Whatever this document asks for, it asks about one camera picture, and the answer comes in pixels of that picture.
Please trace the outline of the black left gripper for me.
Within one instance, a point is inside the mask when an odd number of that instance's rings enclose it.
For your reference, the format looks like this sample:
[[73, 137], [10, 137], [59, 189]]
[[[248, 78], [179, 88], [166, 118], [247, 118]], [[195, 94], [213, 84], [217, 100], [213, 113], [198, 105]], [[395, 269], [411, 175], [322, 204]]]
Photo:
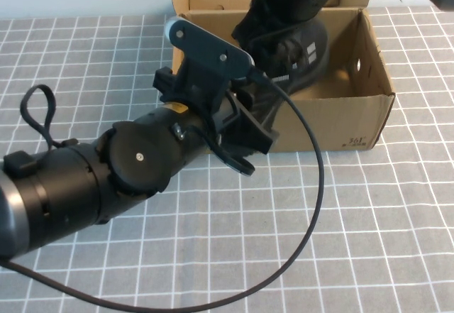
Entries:
[[209, 87], [208, 123], [222, 135], [221, 147], [233, 155], [267, 154], [277, 140], [272, 129], [282, 98], [256, 83]]

